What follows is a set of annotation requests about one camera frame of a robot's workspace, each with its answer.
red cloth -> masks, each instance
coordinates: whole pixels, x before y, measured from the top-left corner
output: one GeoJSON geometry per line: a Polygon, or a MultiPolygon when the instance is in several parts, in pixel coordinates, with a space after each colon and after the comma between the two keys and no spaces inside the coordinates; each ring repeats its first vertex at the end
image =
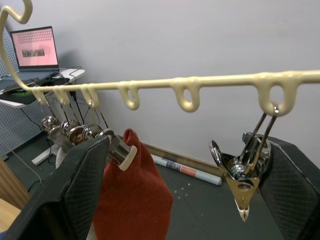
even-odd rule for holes
{"type": "Polygon", "coordinates": [[[104,169],[101,195],[93,219],[98,240],[164,240],[173,197],[137,134],[127,129],[123,141],[136,146],[130,167],[113,160],[104,169]]]}

plastic hanger bar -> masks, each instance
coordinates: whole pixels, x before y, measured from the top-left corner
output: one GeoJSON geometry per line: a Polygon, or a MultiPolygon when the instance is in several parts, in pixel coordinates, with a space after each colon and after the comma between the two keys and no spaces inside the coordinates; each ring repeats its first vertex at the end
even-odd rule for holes
{"type": "Polygon", "coordinates": [[[16,83],[26,91],[32,91],[36,99],[41,104],[47,104],[44,92],[54,92],[61,103],[69,104],[67,92],[82,91],[88,104],[94,108],[99,107],[98,90],[119,90],[124,103],[132,110],[137,110],[140,106],[139,89],[172,88],[179,106],[186,112],[195,112],[200,105],[200,88],[219,86],[254,86],[259,95],[259,104],[262,111],[270,116],[274,115],[274,105],[270,99],[270,91],[274,86],[281,86],[284,99],[279,104],[278,116],[288,114],[294,107],[297,95],[297,88],[301,84],[320,83],[320,70],[312,71],[284,71],[284,72],[262,72],[256,74],[229,75],[229,76],[191,76],[177,77],[159,80],[133,80],[120,82],[90,83],[81,85],[62,86],[26,86],[15,73],[8,56],[5,52],[3,31],[8,15],[17,22],[25,24],[28,22],[33,6],[31,0],[23,0],[24,12],[22,15],[16,13],[9,6],[4,6],[0,13],[0,54],[1,58],[16,81],[16,83]],[[191,101],[187,101],[184,90],[189,90],[191,101]]]}

white wall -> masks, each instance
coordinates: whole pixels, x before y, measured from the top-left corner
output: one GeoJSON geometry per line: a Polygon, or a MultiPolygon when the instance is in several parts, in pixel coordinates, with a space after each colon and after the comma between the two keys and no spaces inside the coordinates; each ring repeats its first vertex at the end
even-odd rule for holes
{"type": "MultiPolygon", "coordinates": [[[[22,9],[22,1],[0,0],[22,9]]],[[[81,65],[79,82],[320,69],[317,0],[34,0],[27,25],[53,26],[61,65],[81,65]]],[[[200,108],[180,109],[172,89],[143,89],[137,111],[118,91],[100,93],[109,125],[146,143],[211,161],[208,143],[239,155],[262,111],[253,87],[201,89],[200,108]]],[[[296,144],[318,167],[320,85],[298,89],[293,111],[270,135],[296,144]]]]}

wooden surface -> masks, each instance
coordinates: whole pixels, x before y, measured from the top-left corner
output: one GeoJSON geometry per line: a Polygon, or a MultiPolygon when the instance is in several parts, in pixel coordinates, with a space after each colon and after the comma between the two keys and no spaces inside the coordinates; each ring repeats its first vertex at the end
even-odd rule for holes
{"type": "Polygon", "coordinates": [[[0,233],[8,230],[20,210],[0,198],[0,233]]]}
{"type": "Polygon", "coordinates": [[[25,186],[19,181],[7,164],[0,158],[0,199],[22,209],[30,198],[25,186]]]}

clothespin clip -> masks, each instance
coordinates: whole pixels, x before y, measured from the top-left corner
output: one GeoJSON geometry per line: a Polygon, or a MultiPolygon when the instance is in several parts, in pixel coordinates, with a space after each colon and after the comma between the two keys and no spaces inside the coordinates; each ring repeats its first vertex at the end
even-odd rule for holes
{"type": "Polygon", "coordinates": [[[136,154],[136,146],[128,146],[114,131],[110,128],[103,130],[99,137],[108,136],[110,140],[108,156],[118,163],[119,168],[125,171],[133,162],[136,154]]]}

